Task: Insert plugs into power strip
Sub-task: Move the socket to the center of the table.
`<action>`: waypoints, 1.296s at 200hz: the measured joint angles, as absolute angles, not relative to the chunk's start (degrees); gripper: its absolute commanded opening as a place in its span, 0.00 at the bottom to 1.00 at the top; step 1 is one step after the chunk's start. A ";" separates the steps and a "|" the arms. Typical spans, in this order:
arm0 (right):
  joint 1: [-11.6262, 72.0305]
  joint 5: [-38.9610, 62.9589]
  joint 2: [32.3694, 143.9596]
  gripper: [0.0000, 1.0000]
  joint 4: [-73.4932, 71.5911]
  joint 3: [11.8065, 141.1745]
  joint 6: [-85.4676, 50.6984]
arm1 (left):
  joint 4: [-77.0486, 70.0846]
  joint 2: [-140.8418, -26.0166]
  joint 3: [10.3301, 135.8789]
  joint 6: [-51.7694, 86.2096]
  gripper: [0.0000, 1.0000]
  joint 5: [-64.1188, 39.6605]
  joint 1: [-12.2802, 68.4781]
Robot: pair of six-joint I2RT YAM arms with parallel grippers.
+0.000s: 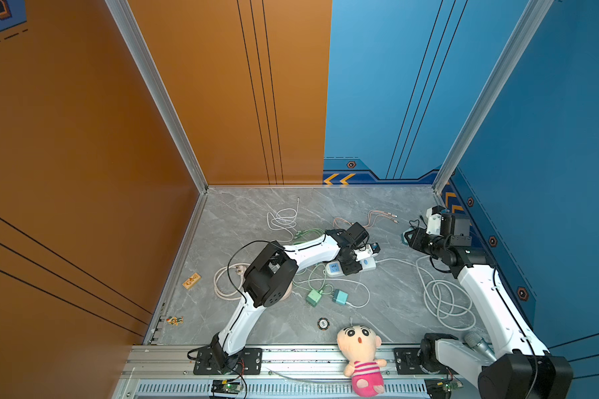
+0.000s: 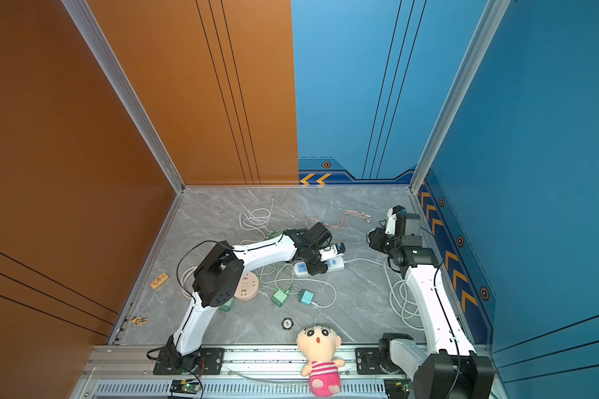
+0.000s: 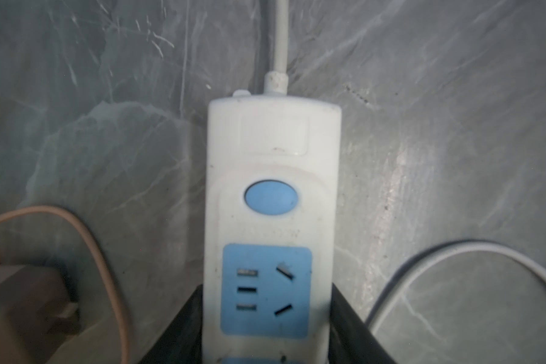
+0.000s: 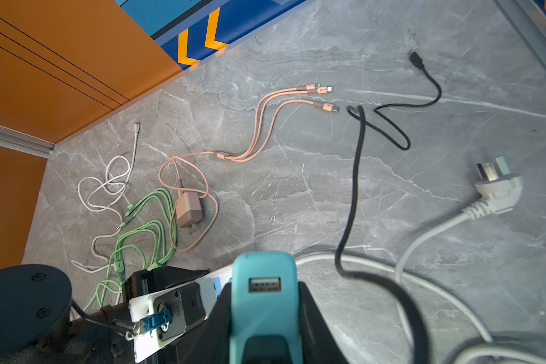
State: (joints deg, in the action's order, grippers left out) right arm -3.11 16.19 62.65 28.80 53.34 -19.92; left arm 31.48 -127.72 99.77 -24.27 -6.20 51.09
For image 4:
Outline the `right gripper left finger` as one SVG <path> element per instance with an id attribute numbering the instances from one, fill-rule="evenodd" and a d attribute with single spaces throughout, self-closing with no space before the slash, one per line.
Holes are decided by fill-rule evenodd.
<path id="1" fill-rule="evenodd" d="M 231 283 L 227 283 L 209 318 L 169 345 L 165 363 L 229 363 L 230 335 Z"/>

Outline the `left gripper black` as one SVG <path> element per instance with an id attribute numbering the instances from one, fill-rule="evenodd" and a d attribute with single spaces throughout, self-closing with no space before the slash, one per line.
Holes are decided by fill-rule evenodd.
<path id="1" fill-rule="evenodd" d="M 177 287 L 201 278 L 208 273 L 208 269 L 188 270 L 166 265 L 151 271 L 147 269 L 139 270 L 131 274 L 123 283 L 122 297 L 124 302 L 127 303 L 135 297 Z"/>

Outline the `white blue power strip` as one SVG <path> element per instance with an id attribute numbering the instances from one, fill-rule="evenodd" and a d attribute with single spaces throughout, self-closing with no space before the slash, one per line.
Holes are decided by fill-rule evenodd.
<path id="1" fill-rule="evenodd" d="M 208 276 L 212 279 L 216 297 L 219 297 L 223 287 L 232 280 L 233 265 L 226 265 L 211 271 Z"/>

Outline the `pink charger adapter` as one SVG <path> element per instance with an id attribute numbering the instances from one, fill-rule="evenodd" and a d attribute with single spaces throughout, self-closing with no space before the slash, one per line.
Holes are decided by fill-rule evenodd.
<path id="1" fill-rule="evenodd" d="M 179 228 L 187 228 L 189 235 L 195 232 L 196 224 L 203 219 L 199 194 L 180 191 L 176 202 L 176 218 Z"/>

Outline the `teal charger with black cable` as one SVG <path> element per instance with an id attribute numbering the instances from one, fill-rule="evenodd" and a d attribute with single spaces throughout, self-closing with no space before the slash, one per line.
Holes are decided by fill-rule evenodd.
<path id="1" fill-rule="evenodd" d="M 291 255 L 265 251 L 235 259 L 229 362 L 303 362 L 297 267 Z"/>

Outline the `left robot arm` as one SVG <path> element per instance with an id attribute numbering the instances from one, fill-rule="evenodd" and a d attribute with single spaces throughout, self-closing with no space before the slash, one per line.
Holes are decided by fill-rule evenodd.
<path id="1" fill-rule="evenodd" d="M 69 277 L 50 265 L 0 270 L 0 363 L 176 363 L 174 342 L 209 317 L 217 285 L 206 270 L 133 273 L 123 302 L 88 312 Z"/>

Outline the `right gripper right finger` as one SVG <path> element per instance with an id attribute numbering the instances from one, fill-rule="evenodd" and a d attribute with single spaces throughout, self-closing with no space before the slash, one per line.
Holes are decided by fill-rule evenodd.
<path id="1" fill-rule="evenodd" d="M 298 283 L 300 335 L 304 363 L 347 363 L 309 288 Z"/>

